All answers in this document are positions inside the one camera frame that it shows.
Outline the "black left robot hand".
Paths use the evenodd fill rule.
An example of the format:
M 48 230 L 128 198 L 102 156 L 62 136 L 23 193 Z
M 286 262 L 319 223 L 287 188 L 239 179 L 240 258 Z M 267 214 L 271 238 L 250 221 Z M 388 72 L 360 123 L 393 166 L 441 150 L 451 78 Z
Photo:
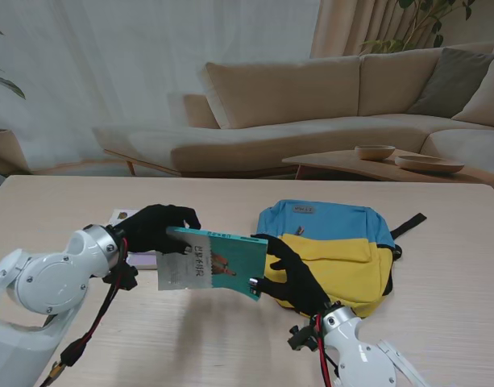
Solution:
M 150 205 L 127 218 L 114 229 L 128 242 L 128 251 L 156 251 L 163 254 L 185 254 L 189 244 L 167 234 L 169 227 L 189 227 L 200 230 L 201 224 L 192 208 L 174 205 Z

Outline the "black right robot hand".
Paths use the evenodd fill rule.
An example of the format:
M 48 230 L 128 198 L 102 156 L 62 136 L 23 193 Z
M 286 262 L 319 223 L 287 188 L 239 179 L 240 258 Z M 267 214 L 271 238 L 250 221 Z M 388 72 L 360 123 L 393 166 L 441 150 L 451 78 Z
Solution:
M 286 273 L 284 283 L 274 282 L 267 277 L 256 278 L 255 288 L 279 301 L 289 302 L 299 313 L 310 317 L 323 314 L 331 305 L 330 298 L 300 256 L 284 241 L 271 235 L 257 234 L 252 237 L 268 241 L 267 253 L 278 259 L 270 267 Z

